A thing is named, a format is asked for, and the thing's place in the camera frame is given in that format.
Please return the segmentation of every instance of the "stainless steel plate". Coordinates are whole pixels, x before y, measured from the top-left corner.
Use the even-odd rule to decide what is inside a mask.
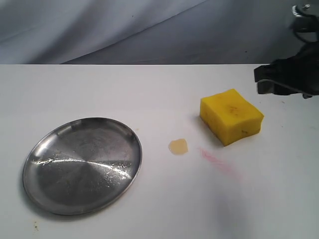
[[[130,186],[142,161],[135,133],[105,118],[79,119],[44,137],[23,169],[23,187],[41,208],[59,215],[101,209]]]

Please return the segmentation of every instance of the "white table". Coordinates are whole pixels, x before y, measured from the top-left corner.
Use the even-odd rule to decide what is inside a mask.
[[[319,97],[258,95],[256,67],[0,66],[0,238],[318,239]],[[231,88],[265,118],[260,134],[222,147],[198,118],[199,101]],[[98,213],[43,212],[25,199],[24,161],[48,132],[86,117],[137,133],[139,175]],[[179,138],[183,156],[168,150]]]

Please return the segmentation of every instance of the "red marker streak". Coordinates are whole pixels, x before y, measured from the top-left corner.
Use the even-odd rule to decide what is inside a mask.
[[[212,164],[214,164],[220,171],[232,177],[235,177],[236,179],[240,179],[240,176],[238,175],[238,173],[228,163],[217,159],[216,157],[211,155],[208,151],[204,150],[203,148],[199,148],[199,150],[200,150],[201,156],[207,159]]]

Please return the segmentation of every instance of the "sponge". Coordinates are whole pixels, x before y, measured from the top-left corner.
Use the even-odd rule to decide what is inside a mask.
[[[264,115],[235,89],[200,102],[200,117],[224,146],[259,133]]]

